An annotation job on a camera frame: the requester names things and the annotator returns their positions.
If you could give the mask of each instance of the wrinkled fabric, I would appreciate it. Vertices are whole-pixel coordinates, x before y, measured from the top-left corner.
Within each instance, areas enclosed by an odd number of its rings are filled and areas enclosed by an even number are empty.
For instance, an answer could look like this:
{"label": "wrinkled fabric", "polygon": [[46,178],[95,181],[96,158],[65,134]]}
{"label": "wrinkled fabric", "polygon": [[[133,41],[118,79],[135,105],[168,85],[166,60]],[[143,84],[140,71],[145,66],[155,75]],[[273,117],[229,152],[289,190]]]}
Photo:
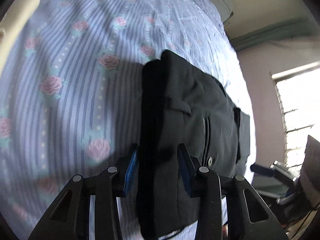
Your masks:
{"label": "wrinkled fabric", "polygon": [[[40,0],[0,77],[0,212],[20,239],[73,175],[97,175],[140,141],[142,66],[164,49],[217,78],[250,115],[252,180],[251,101],[209,0]],[[142,239],[136,184],[118,199],[124,240]],[[92,213],[90,222],[94,239]]]}

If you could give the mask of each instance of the bed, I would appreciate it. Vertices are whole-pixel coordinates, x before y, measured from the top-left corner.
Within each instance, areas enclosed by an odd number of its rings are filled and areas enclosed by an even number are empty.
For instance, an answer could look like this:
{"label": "bed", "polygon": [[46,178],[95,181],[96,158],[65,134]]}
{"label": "bed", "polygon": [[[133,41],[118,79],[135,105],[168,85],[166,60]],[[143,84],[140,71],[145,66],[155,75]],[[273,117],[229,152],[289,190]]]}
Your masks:
{"label": "bed", "polygon": [[[0,77],[0,212],[20,239],[73,175],[96,175],[139,142],[141,69],[165,49],[217,78],[250,115],[252,181],[251,100],[209,0],[40,0]],[[142,239],[136,184],[118,200],[124,239]],[[174,239],[194,239],[195,229]]]}

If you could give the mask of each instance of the yellow plastic object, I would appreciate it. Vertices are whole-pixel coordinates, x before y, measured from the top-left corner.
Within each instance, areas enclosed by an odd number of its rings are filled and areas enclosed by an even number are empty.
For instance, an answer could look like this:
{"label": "yellow plastic object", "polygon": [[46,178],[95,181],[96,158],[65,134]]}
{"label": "yellow plastic object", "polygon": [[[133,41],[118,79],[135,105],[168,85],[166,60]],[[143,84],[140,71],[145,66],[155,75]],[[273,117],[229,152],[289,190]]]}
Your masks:
{"label": "yellow plastic object", "polygon": [[17,36],[39,3],[40,0],[14,0],[0,22],[0,75]]}

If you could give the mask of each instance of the pocket button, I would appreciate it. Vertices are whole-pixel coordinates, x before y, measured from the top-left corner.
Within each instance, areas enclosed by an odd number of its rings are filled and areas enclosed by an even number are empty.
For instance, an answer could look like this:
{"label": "pocket button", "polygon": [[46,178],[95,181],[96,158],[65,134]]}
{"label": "pocket button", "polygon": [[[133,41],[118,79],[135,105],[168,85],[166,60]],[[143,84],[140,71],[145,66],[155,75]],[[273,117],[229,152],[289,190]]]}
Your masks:
{"label": "pocket button", "polygon": [[211,167],[211,165],[212,165],[212,157],[210,157],[208,160],[208,166]]}

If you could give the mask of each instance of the black cloth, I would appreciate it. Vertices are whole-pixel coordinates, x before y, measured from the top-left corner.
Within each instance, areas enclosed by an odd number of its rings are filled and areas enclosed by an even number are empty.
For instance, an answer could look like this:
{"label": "black cloth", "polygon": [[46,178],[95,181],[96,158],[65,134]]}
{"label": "black cloth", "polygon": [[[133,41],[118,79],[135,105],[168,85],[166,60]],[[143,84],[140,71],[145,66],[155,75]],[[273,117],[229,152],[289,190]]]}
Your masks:
{"label": "black cloth", "polygon": [[249,116],[221,83],[165,50],[142,70],[137,214],[142,236],[157,239],[197,220],[199,199],[184,190],[177,146],[218,175],[244,174]]}

